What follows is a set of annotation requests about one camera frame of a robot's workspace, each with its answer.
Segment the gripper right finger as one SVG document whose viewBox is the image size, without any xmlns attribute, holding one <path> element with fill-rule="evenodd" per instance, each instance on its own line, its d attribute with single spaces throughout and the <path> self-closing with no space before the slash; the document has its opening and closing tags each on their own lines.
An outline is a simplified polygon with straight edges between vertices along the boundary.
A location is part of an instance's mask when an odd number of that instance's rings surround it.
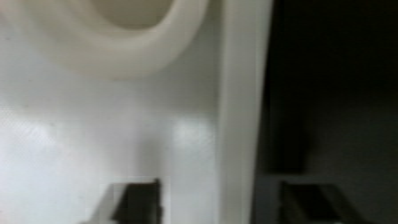
<svg viewBox="0 0 398 224">
<path fill-rule="evenodd" d="M 356 210 L 333 184 L 285 182 L 280 224 L 356 224 Z"/>
</svg>

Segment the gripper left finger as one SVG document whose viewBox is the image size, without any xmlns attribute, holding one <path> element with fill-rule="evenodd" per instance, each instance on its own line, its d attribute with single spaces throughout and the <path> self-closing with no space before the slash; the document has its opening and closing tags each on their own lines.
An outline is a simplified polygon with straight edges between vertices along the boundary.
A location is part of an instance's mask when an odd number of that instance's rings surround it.
<svg viewBox="0 0 398 224">
<path fill-rule="evenodd" d="M 86 224 L 164 224 L 159 178 L 109 186 Z"/>
</svg>

